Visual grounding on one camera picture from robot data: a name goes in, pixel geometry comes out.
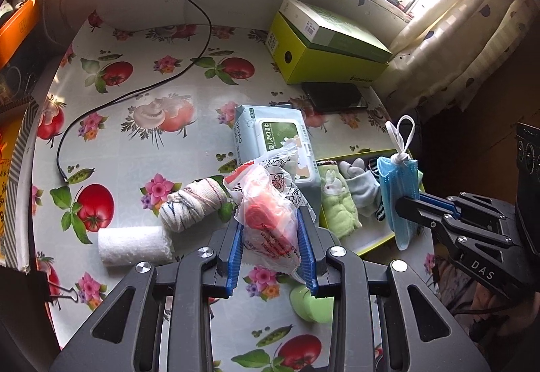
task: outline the orange box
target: orange box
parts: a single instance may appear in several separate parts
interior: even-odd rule
[[[0,28],[0,69],[7,64],[37,22],[38,1],[27,0]]]

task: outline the black phone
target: black phone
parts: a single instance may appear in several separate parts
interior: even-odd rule
[[[343,82],[303,82],[302,89],[318,113],[367,108],[355,84]]]

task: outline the floral tablecloth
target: floral tablecloth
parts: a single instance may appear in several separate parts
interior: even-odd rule
[[[94,12],[61,60],[39,122],[32,177],[40,268],[54,285],[79,292],[78,303],[60,299],[51,306],[61,346],[128,270],[102,265],[96,231],[157,225],[158,208],[170,191],[234,169],[236,105],[290,103],[300,109],[318,158],[391,148],[384,131],[387,113],[370,88],[362,91],[367,111],[317,114],[301,88],[281,78],[264,46],[264,31],[216,26],[204,57],[185,75],[78,121],[61,149],[60,165],[69,177],[63,186],[55,156],[68,124],[117,96],[179,72],[198,55],[208,31],[207,26],[180,25],[133,33],[107,26]],[[177,234],[177,255],[206,244],[220,227],[212,215]],[[427,281],[423,264],[432,252],[430,238],[419,237],[407,257],[401,256]],[[299,358],[314,366],[328,364],[330,325],[295,315],[288,298],[291,279],[249,261],[241,277],[231,299],[211,305],[216,370],[256,365],[268,372],[272,361],[296,367]],[[54,286],[51,292],[60,293]],[[165,323],[163,347],[167,333]]]

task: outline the white elastic loop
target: white elastic loop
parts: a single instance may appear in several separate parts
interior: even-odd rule
[[[412,124],[412,129],[410,131],[409,137],[407,138],[407,143],[403,144],[403,137],[401,137],[400,134],[400,125],[401,122],[407,119]],[[406,160],[410,159],[410,156],[407,154],[407,149],[409,148],[409,145],[412,141],[412,137],[414,136],[414,130],[415,130],[415,124],[412,117],[408,115],[404,115],[400,118],[398,121],[398,126],[394,127],[394,125],[390,121],[386,121],[386,129],[388,131],[388,135],[390,136],[390,140],[392,141],[392,144],[396,147],[396,150],[398,151],[396,154],[393,154],[390,160],[393,164],[399,165],[405,162]]]

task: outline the wet wipes package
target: wet wipes package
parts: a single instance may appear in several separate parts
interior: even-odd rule
[[[281,148],[289,139],[298,146],[295,183],[317,218],[321,205],[321,178],[302,113],[289,107],[239,106],[234,120],[238,164]]]

